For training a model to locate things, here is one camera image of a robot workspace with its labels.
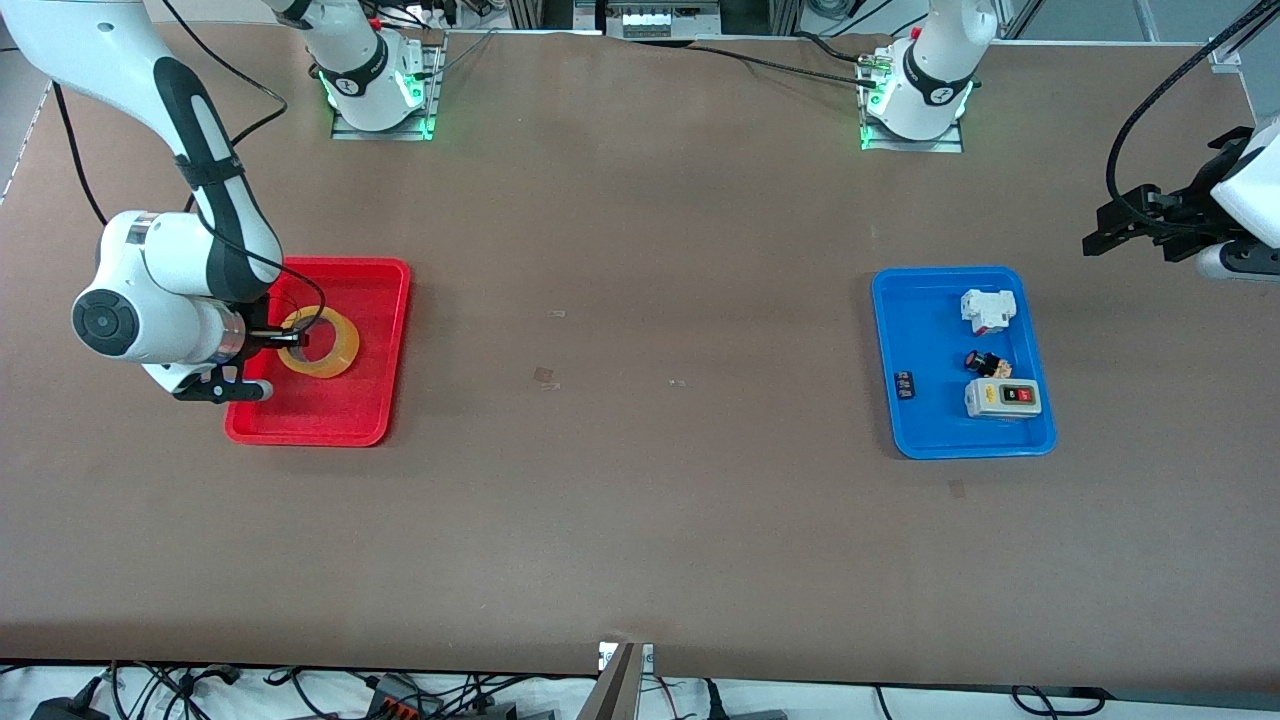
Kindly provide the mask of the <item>black power adapter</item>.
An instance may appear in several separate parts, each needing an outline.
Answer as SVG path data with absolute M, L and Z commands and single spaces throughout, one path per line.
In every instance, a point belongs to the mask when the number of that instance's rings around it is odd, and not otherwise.
M 37 703 L 29 720 L 111 720 L 111 717 L 92 707 L 93 697 L 102 683 L 101 676 L 92 676 L 72 697 L 55 697 Z

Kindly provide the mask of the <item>red plastic tray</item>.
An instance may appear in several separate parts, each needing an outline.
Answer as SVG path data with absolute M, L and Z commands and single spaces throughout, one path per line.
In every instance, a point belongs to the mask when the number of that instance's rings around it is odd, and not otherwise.
M 401 347 L 410 306 L 412 273 L 394 258 L 288 256 L 288 272 L 270 293 L 269 319 L 282 325 L 287 315 L 323 299 L 352 320 L 360 333 L 355 364 L 332 379 L 317 379 L 285 368 L 276 350 L 264 350 L 244 364 L 250 379 L 274 388 L 262 402 L 230 404 L 224 432 L 241 445 L 370 447 L 390 425 Z M 316 324 L 302 348 L 308 359 L 328 354 L 333 329 Z

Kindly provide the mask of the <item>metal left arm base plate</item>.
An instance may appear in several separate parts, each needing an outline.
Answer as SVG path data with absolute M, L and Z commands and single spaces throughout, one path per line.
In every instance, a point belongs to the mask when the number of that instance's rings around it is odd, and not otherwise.
M 863 150 L 961 152 L 960 118 L 973 79 L 942 82 L 913 68 L 906 53 L 878 47 L 858 61 Z

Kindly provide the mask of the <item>white electrical connector block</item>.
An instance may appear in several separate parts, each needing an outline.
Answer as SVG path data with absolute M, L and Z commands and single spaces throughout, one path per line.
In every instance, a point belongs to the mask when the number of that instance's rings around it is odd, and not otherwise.
M 960 313 L 975 337 L 997 334 L 1005 332 L 1018 314 L 1018 297 L 1011 290 L 969 290 L 961 296 Z

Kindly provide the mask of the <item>yellow clear tape roll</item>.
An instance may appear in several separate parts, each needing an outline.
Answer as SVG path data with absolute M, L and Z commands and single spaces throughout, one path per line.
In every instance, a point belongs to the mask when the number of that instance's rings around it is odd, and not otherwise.
M 349 370 L 360 350 L 360 333 L 355 323 L 332 307 L 320 309 L 319 305 L 312 305 L 287 315 L 282 327 L 285 331 L 301 331 L 302 324 L 306 324 L 307 329 L 302 334 L 307 334 L 312 322 L 333 329 L 334 337 L 328 354 L 312 360 L 306 357 L 302 348 L 280 348 L 276 351 L 280 363 L 293 373 L 323 380 Z

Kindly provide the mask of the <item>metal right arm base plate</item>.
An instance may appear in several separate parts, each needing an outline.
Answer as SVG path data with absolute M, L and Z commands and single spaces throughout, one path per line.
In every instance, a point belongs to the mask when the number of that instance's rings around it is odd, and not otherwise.
M 390 61 L 361 97 L 347 97 L 323 78 L 334 140 L 430 141 L 436 128 L 445 49 L 384 29 Z

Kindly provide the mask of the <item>orange black connector block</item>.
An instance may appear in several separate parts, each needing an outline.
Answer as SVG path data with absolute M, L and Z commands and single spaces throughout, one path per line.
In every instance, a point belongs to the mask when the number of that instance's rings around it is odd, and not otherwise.
M 364 682 L 372 692 L 364 720 L 431 720 L 443 706 L 438 696 L 404 674 L 370 675 Z

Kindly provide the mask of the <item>white power strip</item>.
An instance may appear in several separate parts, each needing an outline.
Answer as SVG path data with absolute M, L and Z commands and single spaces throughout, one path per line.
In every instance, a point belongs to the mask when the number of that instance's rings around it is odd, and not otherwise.
M 605 23 L 611 35 L 626 40 L 686 40 L 722 31 L 717 0 L 611 3 Z

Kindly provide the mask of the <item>blue plastic tray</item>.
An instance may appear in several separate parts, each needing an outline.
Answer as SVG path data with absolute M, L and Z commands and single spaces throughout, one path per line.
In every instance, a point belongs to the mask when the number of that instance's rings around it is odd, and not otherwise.
M 1018 314 L 997 334 L 975 337 L 961 319 L 969 290 L 1011 290 Z M 1041 352 L 1021 277 L 1009 266 L 890 268 L 870 282 L 890 424 L 897 448 L 914 460 L 1034 457 L 1059 441 Z M 996 354 L 1012 364 L 1014 379 L 1036 380 L 1039 416 L 1005 420 L 970 418 L 964 404 L 975 378 L 963 364 L 970 351 Z M 900 401 L 893 373 L 911 372 L 916 397 Z

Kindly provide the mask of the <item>grey switch box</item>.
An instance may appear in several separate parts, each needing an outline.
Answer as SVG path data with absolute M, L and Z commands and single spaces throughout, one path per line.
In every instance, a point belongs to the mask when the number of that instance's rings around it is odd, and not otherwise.
M 965 388 L 964 404 L 970 418 L 1018 420 L 1043 413 L 1039 384 L 1014 378 L 975 378 Z

